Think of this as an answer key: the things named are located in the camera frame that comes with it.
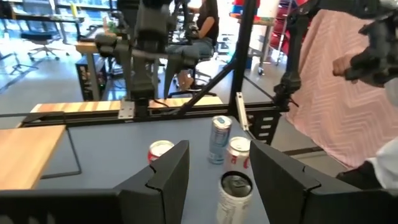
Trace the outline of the pink zigzag cloth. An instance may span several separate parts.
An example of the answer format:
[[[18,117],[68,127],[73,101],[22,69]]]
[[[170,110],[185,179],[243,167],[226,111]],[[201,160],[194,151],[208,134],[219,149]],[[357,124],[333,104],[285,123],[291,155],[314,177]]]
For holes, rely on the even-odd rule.
[[[359,29],[367,20],[321,10],[302,44],[299,75],[302,86],[287,119],[303,134],[348,168],[372,157],[398,136],[398,108],[384,89],[351,83],[333,75],[333,61],[368,46]]]

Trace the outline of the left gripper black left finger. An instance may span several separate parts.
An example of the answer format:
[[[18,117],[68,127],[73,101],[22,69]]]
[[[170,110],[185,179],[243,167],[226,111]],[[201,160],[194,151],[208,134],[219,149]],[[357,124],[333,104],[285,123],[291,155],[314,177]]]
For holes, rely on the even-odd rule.
[[[124,224],[181,224],[190,168],[183,140],[115,186]]]

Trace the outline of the blue-grey table mat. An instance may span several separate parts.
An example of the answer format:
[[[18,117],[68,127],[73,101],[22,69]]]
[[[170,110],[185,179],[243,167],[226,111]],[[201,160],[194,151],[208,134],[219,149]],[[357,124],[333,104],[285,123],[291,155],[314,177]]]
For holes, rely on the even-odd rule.
[[[40,180],[38,189],[111,188],[147,164],[149,146],[156,140],[190,143],[190,175],[183,224],[217,224],[218,179],[223,166],[208,162],[211,118],[145,123],[107,124],[69,128],[46,170],[58,174],[76,170],[78,155],[82,173]]]

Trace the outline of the red Fanta can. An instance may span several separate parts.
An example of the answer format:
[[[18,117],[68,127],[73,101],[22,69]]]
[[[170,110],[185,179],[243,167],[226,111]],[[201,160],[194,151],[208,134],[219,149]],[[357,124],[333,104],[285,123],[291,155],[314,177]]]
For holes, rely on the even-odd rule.
[[[147,153],[148,163],[151,164],[154,160],[158,159],[161,155],[163,155],[173,147],[174,143],[168,140],[158,140],[153,142],[149,146],[149,150]]]

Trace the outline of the silver Diet Coke can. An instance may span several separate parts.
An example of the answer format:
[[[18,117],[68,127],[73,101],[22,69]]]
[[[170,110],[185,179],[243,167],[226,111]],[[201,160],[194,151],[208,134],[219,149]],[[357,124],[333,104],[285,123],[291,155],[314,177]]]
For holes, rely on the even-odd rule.
[[[224,171],[239,171],[247,173],[250,168],[249,150],[251,141],[245,137],[236,136],[229,140],[224,158]]]

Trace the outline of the person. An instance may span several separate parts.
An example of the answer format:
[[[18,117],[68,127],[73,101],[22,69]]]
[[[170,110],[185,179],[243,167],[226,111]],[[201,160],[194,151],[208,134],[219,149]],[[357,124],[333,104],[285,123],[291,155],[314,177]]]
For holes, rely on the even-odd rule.
[[[213,55],[219,34],[219,16],[217,0],[201,0],[200,7],[188,6],[189,12],[198,14],[197,31],[193,35],[191,45],[170,45],[168,53],[183,53],[195,58],[207,58]]]

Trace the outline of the grey metal mounting plate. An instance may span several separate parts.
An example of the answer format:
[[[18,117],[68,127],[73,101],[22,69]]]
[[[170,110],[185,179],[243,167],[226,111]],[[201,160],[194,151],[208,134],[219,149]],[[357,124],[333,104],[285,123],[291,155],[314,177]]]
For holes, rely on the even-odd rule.
[[[134,102],[123,98],[120,101],[120,109],[118,113],[119,119],[133,119],[134,117]]]

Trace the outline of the white Celsius can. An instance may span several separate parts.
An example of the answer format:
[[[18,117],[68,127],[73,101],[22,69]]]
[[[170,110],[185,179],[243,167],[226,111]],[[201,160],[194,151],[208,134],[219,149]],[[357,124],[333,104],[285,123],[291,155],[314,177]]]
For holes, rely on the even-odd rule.
[[[232,170],[221,176],[218,188],[217,224],[243,224],[252,198],[252,180],[246,174]]]

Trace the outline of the red tool cabinet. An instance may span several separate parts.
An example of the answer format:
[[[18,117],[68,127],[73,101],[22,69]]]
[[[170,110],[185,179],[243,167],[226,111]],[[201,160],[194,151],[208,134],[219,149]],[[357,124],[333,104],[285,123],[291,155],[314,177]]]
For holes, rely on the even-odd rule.
[[[274,21],[273,31],[269,45],[278,51],[287,54],[289,43],[289,32],[286,29],[286,18],[291,10],[297,7],[296,0],[281,0]]]

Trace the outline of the black office chair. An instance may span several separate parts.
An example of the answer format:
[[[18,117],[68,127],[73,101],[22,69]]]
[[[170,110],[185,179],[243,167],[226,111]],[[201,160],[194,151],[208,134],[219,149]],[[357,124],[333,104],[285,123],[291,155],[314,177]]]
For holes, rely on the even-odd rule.
[[[180,85],[177,83],[178,78],[175,77],[172,79],[172,84],[175,84],[179,87],[178,91],[171,92],[167,95],[167,98],[172,98],[174,96],[179,96],[179,95],[196,95],[199,91],[201,91],[205,85],[207,85],[209,82],[212,81],[213,77],[210,75],[207,75],[206,73],[203,73],[199,71],[199,69],[196,68],[196,66],[199,63],[202,62],[207,62],[210,61],[212,57],[202,57],[199,60],[195,62],[193,65],[189,65],[186,70],[188,71],[188,77],[193,78],[192,84],[186,89],[182,90]]]
[[[46,56],[50,54],[55,57],[55,60],[60,60],[60,57],[55,53],[55,51],[63,51],[66,56],[69,56],[70,53],[64,49],[57,49],[53,47],[49,47],[49,45],[57,40],[61,40],[62,36],[58,32],[50,31],[50,32],[34,32],[34,31],[25,31],[20,34],[21,39],[32,42],[33,44],[40,45],[40,47],[31,49],[27,52],[31,61],[34,61],[34,56],[40,52],[45,52]]]

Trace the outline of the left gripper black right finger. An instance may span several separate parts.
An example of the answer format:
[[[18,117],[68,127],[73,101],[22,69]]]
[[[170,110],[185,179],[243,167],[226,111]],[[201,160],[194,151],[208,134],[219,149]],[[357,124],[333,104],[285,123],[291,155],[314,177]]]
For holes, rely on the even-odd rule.
[[[303,224],[309,194],[321,183],[305,164],[258,140],[251,141],[249,157],[270,224]]]

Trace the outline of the wooden shelf with black frame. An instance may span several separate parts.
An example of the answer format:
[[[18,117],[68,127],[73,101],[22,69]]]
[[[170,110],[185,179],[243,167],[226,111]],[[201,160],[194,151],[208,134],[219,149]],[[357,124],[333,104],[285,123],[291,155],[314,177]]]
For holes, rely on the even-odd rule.
[[[77,170],[43,175],[65,133],[71,136],[65,125],[0,129],[0,191],[32,189],[40,179],[81,174],[80,161],[71,142]]]

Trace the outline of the blue silver Red Bull can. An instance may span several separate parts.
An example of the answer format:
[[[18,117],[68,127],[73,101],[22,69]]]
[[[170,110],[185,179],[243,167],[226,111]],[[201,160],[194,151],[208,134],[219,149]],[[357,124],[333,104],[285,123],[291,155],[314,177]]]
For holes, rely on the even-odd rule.
[[[222,164],[224,151],[229,143],[232,120],[227,116],[214,116],[211,122],[208,160],[213,164]]]

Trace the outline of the person's hand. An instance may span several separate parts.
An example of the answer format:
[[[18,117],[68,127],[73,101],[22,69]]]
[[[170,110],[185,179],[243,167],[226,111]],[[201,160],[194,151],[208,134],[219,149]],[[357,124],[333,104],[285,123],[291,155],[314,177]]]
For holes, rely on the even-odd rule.
[[[354,56],[355,56],[355,54],[346,54],[344,56],[341,56],[341,57],[335,59],[332,62],[333,75],[335,77],[344,78],[345,71],[351,67],[350,61]]]

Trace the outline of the wooden desk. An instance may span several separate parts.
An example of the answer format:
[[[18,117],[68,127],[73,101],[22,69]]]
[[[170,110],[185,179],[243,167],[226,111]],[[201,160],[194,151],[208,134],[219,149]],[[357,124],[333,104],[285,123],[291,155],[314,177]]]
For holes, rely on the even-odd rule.
[[[109,31],[108,29],[104,29],[103,27],[97,28],[94,31],[90,31],[87,36],[90,38],[95,38],[97,34],[102,34],[105,33],[106,35],[110,36],[119,36],[121,39],[122,34],[119,33],[113,33]],[[96,76],[97,68],[96,68],[96,62],[101,62],[103,63],[102,59],[98,59],[97,61],[94,58],[94,54],[98,53],[98,50],[96,48],[96,44],[93,41],[85,41],[83,39],[79,40],[75,44],[76,50],[81,53],[82,55],[86,56],[86,61],[88,63],[88,71],[90,73],[90,83],[91,83],[91,90],[93,94],[93,101],[101,101],[102,97],[100,95],[100,90],[98,88],[98,79]]]

